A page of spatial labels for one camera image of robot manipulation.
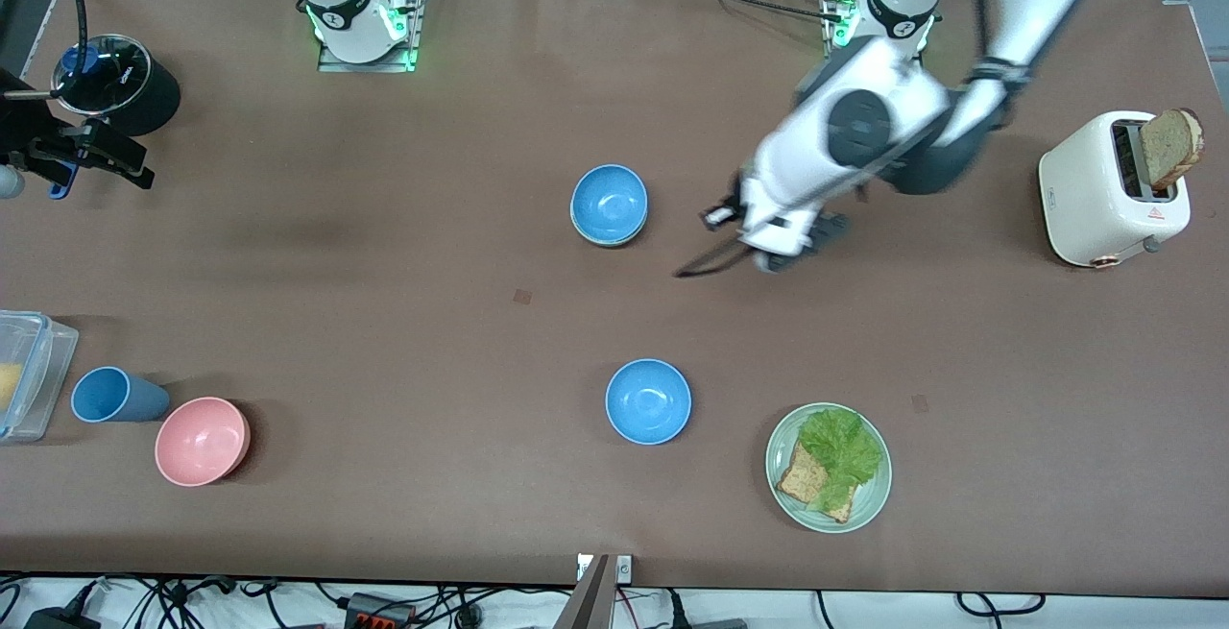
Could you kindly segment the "blue bowl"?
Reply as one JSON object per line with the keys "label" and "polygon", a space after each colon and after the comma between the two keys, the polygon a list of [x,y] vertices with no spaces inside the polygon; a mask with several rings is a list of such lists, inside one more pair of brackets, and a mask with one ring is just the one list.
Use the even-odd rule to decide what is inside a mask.
{"label": "blue bowl", "polygon": [[640,446],[667,443],[685,431],[692,415],[692,388],[671,362],[642,357],[626,362],[605,392],[611,428]]}
{"label": "blue bowl", "polygon": [[571,190],[571,225],[599,227],[645,225],[648,188],[640,174],[619,163],[589,170]]}

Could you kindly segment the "green bowl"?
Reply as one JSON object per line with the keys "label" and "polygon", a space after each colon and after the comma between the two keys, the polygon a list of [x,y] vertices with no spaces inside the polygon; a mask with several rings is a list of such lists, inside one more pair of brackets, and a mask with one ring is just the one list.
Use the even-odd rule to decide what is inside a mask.
{"label": "green bowl", "polygon": [[644,225],[599,227],[594,225],[574,225],[583,240],[600,248],[619,248],[632,243],[642,233]]}

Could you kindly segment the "pink bowl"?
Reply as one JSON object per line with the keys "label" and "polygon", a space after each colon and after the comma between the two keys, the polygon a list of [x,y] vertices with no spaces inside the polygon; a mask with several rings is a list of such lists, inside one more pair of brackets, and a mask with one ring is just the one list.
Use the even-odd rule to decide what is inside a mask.
{"label": "pink bowl", "polygon": [[177,407],[159,428],[155,463],[177,486],[224,479],[249,453],[249,419],[231,400],[200,397]]}

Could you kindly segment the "blue cup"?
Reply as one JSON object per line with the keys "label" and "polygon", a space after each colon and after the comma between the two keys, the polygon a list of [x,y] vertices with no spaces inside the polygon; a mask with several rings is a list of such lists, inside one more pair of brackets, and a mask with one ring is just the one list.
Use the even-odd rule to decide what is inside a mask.
{"label": "blue cup", "polygon": [[143,376],[100,367],[77,380],[70,405],[84,423],[152,421],[170,410],[170,394]]}

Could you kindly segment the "green lettuce leaf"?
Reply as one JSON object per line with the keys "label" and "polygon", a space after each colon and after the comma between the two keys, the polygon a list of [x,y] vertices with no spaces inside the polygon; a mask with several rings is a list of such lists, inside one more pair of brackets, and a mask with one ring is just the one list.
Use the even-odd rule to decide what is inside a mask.
{"label": "green lettuce leaf", "polygon": [[882,459],[882,448],[866,423],[846,407],[807,416],[799,429],[799,443],[827,475],[807,510],[832,518],[852,502],[857,486],[873,479]]}

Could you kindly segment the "brown bread slice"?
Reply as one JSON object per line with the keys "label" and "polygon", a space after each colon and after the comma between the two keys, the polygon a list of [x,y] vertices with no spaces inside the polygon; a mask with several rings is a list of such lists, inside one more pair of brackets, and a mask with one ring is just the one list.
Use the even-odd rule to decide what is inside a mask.
{"label": "brown bread slice", "polygon": [[846,525],[855,502],[857,483],[847,483],[830,474],[830,471],[807,453],[803,442],[796,441],[787,468],[774,489],[787,498],[803,502],[805,510],[821,514],[834,523]]}

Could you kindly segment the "green plate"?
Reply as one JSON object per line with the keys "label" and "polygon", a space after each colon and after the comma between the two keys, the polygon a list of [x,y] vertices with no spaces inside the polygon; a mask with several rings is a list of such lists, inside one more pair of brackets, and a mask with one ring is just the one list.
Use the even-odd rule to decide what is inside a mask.
{"label": "green plate", "polygon": [[879,447],[882,448],[882,459],[875,472],[875,475],[873,475],[873,479],[857,488],[853,511],[846,525],[834,523],[833,520],[823,516],[822,514],[807,511],[805,510],[803,502],[796,502],[795,499],[787,498],[774,489],[774,485],[778,480],[780,480],[780,475],[787,468],[787,462],[789,462],[794,443],[799,441],[799,429],[803,428],[804,420],[815,413],[831,409],[831,407],[846,407],[846,409],[855,412],[847,405],[819,402],[819,404],[798,407],[798,409],[790,412],[785,418],[780,419],[780,423],[772,429],[769,439],[767,440],[767,446],[764,446],[764,477],[767,477],[772,498],[774,498],[777,505],[780,506],[784,514],[794,520],[796,525],[803,525],[803,527],[807,531],[826,534],[841,534],[857,531],[864,527],[864,525],[873,522],[873,518],[875,518],[878,514],[881,512],[882,506],[886,505],[893,482],[893,469],[887,443],[882,440],[881,432],[879,432],[878,428],[874,428],[873,423],[865,419],[864,415],[855,412],[866,423],[866,428],[869,428],[869,431],[873,432]]}

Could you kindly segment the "cream white toaster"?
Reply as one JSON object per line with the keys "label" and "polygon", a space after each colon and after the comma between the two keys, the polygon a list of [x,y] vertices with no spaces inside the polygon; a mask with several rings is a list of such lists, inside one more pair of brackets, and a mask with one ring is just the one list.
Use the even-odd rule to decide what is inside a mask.
{"label": "cream white toaster", "polygon": [[1039,161],[1050,247],[1074,267],[1111,269],[1160,244],[1191,221],[1186,184],[1154,190],[1143,166],[1145,111],[1097,114]]}

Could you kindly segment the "brown toast slice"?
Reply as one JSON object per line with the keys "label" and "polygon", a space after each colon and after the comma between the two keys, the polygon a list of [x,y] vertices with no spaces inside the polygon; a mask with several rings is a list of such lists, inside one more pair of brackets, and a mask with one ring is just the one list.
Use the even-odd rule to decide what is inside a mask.
{"label": "brown toast slice", "polygon": [[1152,190],[1168,190],[1202,160],[1204,130],[1193,109],[1168,109],[1142,125],[1141,143]]}

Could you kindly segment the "grey metal bar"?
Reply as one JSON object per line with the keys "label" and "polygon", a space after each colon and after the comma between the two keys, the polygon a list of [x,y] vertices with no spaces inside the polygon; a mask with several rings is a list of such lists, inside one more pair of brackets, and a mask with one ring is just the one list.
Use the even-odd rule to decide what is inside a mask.
{"label": "grey metal bar", "polygon": [[617,590],[618,557],[592,557],[552,629],[611,629]]}

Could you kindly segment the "black power plug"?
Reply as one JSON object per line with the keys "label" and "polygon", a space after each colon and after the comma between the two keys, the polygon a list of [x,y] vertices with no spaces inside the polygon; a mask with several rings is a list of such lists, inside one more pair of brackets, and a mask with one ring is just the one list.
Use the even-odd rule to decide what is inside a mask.
{"label": "black power plug", "polygon": [[66,608],[50,607],[31,613],[22,629],[101,629],[100,620],[73,615]]}

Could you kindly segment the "black orange power adapter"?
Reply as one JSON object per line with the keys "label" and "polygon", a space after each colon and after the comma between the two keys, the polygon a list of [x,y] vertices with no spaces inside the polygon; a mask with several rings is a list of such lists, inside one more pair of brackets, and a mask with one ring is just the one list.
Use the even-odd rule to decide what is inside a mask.
{"label": "black orange power adapter", "polygon": [[407,629],[415,617],[412,601],[392,601],[369,593],[350,595],[344,611],[343,629]]}

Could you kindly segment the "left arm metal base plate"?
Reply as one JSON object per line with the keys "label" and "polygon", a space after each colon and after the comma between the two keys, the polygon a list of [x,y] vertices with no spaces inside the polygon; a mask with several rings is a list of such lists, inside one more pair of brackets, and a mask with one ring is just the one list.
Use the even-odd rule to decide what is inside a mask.
{"label": "left arm metal base plate", "polygon": [[833,14],[825,25],[826,55],[864,36],[885,38],[896,52],[900,72],[921,72],[922,52],[935,21],[938,0],[821,0],[822,12]]}

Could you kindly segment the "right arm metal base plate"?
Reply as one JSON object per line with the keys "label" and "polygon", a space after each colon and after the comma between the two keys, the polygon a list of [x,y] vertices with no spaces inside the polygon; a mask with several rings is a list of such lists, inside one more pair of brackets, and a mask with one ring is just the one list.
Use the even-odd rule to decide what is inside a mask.
{"label": "right arm metal base plate", "polygon": [[320,42],[316,69],[320,72],[413,72],[422,47],[422,22],[425,0],[372,0],[356,17],[351,33],[343,34],[340,52],[376,53],[372,60],[339,59],[329,45],[336,34],[321,29],[313,20],[313,34]]}

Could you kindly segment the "small white bracket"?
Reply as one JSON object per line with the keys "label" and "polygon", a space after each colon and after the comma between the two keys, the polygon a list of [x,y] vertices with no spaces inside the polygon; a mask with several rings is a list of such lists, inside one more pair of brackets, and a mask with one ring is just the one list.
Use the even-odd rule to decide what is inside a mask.
{"label": "small white bracket", "polygon": [[[587,572],[590,565],[595,560],[592,554],[578,554],[576,557],[576,581],[580,582]],[[630,586],[633,582],[633,557],[629,554],[614,555],[614,561],[611,563],[611,568],[614,569],[614,581],[619,586]]]}

